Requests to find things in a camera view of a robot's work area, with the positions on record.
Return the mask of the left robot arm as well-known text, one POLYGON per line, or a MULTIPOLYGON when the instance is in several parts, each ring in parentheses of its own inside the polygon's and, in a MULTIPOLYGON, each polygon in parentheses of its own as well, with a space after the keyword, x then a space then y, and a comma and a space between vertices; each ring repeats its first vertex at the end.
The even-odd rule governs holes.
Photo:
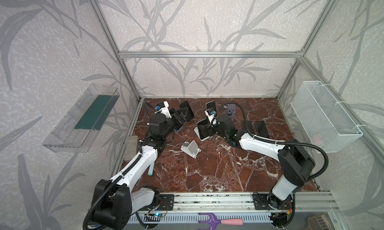
POLYGON ((152 167, 164 151, 168 135, 179 130, 185 122, 191 121, 194 113, 186 106, 179 110, 157 106, 156 110, 149 119, 148 131, 135 157, 109 180, 97 183, 92 205, 83 221, 84 230, 89 228, 90 223, 97 224, 99 230, 106 227, 122 230, 132 214, 145 206, 158 205, 158 190, 143 187, 133 192, 133 188, 145 170, 152 167))

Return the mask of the purple round phone stand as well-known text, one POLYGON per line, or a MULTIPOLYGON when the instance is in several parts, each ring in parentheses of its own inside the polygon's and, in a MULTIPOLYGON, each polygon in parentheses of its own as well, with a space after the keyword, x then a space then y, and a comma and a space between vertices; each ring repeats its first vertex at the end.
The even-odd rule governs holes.
POLYGON ((227 115, 231 118, 234 119, 236 117, 236 107, 237 105, 234 103, 228 103, 225 108, 227 109, 227 115))

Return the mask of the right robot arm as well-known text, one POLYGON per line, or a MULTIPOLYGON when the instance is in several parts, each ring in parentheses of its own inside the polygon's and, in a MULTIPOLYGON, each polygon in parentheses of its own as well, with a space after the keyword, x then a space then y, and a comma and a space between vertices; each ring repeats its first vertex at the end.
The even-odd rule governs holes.
POLYGON ((252 134, 250 128, 237 130, 230 118, 213 114, 208 121, 217 135, 225 139, 231 147, 252 151, 270 157, 280 163, 283 175, 270 190, 267 203, 273 209, 278 209, 288 197, 302 188, 306 182, 322 175, 329 165, 327 153, 318 146, 290 141, 274 141, 252 134), (315 160, 305 147, 318 151, 324 158, 322 168, 311 174, 316 166, 315 160))

